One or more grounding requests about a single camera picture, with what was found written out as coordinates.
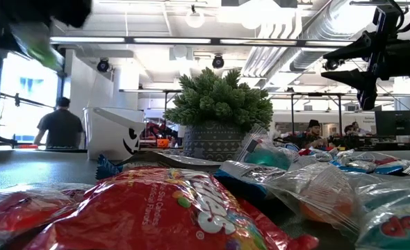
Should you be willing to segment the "black background table frame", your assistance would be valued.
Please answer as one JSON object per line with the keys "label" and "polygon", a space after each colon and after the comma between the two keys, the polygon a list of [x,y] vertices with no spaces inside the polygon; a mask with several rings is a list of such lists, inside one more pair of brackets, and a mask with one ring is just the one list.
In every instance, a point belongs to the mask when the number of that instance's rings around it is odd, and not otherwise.
{"label": "black background table frame", "polygon": [[180,90],[118,90],[118,97],[124,107],[143,111],[144,118],[163,118],[167,109],[175,107],[173,101]]}
{"label": "black background table frame", "polygon": [[307,96],[310,97],[328,97],[329,100],[332,100],[338,106],[338,126],[339,126],[339,134],[343,135],[344,128],[342,122],[342,93],[325,93],[325,92],[291,92],[290,94],[290,101],[291,101],[291,123],[292,123],[292,138],[290,142],[298,142],[300,138],[297,136],[295,132],[295,109],[294,105],[297,103],[297,99],[295,96]]}

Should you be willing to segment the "black window pillar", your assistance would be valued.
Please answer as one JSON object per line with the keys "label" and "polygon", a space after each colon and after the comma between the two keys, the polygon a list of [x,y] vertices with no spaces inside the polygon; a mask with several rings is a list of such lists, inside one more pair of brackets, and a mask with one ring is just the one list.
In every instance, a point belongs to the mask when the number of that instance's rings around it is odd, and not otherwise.
{"label": "black window pillar", "polygon": [[67,74],[65,72],[57,72],[57,87],[56,87],[56,100],[55,106],[58,105],[59,100],[63,97],[63,92],[65,88],[65,80],[67,78]]}

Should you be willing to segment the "white ceiling conduits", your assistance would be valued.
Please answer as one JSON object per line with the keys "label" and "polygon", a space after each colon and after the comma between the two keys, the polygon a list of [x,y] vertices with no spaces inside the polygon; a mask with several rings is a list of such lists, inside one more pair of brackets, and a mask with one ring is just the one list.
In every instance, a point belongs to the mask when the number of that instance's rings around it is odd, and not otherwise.
{"label": "white ceiling conduits", "polygon": [[[257,38],[294,39],[301,31],[302,18],[296,16],[284,23],[262,24]],[[252,47],[241,69],[242,76],[264,77],[284,51],[283,47]]]}

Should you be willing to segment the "red equipment rack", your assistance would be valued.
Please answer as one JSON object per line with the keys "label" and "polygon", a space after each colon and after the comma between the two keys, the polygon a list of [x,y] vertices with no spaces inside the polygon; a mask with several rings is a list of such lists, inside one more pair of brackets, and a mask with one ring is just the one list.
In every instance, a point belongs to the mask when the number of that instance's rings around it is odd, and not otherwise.
{"label": "red equipment rack", "polygon": [[178,132],[167,127],[164,123],[148,122],[145,129],[146,138],[178,138]]}

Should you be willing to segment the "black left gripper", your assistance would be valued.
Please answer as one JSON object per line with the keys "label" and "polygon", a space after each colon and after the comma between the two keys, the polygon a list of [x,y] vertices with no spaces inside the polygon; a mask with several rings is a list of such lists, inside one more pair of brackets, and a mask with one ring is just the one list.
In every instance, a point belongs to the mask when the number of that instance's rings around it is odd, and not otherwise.
{"label": "black left gripper", "polygon": [[46,26],[56,19],[81,28],[92,10],[92,0],[3,0],[3,12],[14,23],[37,22]]}

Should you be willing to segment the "overhead LED light bar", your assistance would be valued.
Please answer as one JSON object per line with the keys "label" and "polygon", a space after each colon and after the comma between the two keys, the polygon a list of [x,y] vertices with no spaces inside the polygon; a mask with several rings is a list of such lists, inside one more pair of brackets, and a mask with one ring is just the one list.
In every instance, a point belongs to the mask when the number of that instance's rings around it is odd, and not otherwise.
{"label": "overhead LED light bar", "polygon": [[235,47],[299,47],[336,49],[353,43],[353,40],[306,40],[306,39],[263,39],[223,37],[154,37],[154,36],[54,36],[52,44],[141,44],[141,45],[205,45]]}

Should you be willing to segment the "black window rail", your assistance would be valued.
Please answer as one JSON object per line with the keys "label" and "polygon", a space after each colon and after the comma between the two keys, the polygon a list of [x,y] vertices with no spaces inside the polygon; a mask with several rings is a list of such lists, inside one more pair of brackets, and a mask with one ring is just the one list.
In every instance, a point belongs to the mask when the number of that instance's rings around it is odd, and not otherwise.
{"label": "black window rail", "polygon": [[15,103],[15,105],[17,107],[19,107],[21,104],[25,103],[26,105],[30,105],[30,106],[36,106],[36,107],[45,107],[45,108],[54,108],[53,106],[49,106],[37,101],[32,101],[30,99],[25,99],[19,96],[19,94],[15,94],[15,95],[10,95],[10,94],[6,94],[6,93],[2,93],[0,92],[0,98],[1,99],[12,99]]}

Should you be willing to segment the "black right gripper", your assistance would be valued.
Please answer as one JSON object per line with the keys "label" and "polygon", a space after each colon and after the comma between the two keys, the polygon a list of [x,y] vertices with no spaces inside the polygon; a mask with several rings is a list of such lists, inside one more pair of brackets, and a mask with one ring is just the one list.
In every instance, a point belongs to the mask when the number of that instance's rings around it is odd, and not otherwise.
{"label": "black right gripper", "polygon": [[358,69],[323,72],[321,77],[344,83],[357,90],[362,110],[372,110],[377,98],[376,80],[390,77],[410,78],[410,40],[397,36],[410,31],[410,22],[403,26],[404,13],[397,5],[378,5],[373,17],[374,32],[364,31],[360,38],[346,47],[326,53],[326,60],[347,60],[368,57],[368,72]]}

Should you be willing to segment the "white round ceiling fixture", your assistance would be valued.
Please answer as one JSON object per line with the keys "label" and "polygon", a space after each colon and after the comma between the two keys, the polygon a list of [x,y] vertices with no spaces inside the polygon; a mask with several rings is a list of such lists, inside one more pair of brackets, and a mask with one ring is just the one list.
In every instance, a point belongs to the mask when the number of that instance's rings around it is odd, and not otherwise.
{"label": "white round ceiling fixture", "polygon": [[200,28],[205,22],[204,13],[198,10],[189,10],[185,17],[185,22],[189,27]]}

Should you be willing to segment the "green succulent in grey pot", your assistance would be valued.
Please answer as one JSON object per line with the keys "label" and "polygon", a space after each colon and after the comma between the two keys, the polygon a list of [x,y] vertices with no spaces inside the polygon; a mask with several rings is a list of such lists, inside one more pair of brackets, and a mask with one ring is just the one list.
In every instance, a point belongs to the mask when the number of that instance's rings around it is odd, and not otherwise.
{"label": "green succulent in grey pot", "polygon": [[164,118],[185,127],[185,156],[231,160],[254,126],[269,128],[273,109],[268,91],[239,80],[236,69],[219,77],[209,68],[199,76],[179,79],[181,93],[175,96],[174,107],[164,112]]}

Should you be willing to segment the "green candy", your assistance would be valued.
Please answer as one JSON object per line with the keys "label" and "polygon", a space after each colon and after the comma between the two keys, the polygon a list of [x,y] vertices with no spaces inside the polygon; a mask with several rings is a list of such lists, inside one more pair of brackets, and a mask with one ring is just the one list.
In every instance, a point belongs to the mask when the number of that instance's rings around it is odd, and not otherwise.
{"label": "green candy", "polygon": [[56,72],[63,70],[64,58],[51,46],[50,31],[44,23],[21,22],[11,24],[10,29],[26,55]]}

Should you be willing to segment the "white jack-o-lantern bucket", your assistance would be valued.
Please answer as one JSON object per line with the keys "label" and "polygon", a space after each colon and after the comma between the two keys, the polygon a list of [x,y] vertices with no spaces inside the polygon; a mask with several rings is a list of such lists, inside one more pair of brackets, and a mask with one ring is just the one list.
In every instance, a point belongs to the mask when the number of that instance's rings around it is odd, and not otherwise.
{"label": "white jack-o-lantern bucket", "polygon": [[125,160],[138,152],[140,135],[146,128],[142,111],[87,107],[83,112],[89,159],[103,155],[110,160]]}

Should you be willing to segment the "black ceiling track lights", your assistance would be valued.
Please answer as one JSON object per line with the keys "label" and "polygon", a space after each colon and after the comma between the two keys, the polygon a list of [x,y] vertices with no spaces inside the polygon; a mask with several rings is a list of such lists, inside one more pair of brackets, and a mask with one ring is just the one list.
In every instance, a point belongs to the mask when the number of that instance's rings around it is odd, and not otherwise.
{"label": "black ceiling track lights", "polygon": [[322,65],[322,68],[326,71],[334,71],[344,63],[345,61],[343,59],[326,59],[326,61]]}

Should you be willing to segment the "large red Skittles bag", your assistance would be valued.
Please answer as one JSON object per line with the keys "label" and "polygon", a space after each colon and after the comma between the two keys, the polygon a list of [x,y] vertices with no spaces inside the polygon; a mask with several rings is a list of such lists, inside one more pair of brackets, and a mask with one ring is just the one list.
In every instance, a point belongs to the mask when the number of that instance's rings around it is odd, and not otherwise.
{"label": "large red Skittles bag", "polygon": [[99,182],[26,250],[314,250],[206,172],[140,168]]}

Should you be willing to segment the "black computer monitor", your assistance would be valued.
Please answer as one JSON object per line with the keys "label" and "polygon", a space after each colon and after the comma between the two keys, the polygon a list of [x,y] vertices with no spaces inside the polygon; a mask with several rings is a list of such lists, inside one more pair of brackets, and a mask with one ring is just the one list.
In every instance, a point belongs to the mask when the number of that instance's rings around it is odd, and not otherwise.
{"label": "black computer monitor", "polygon": [[375,111],[379,136],[410,135],[410,110]]}

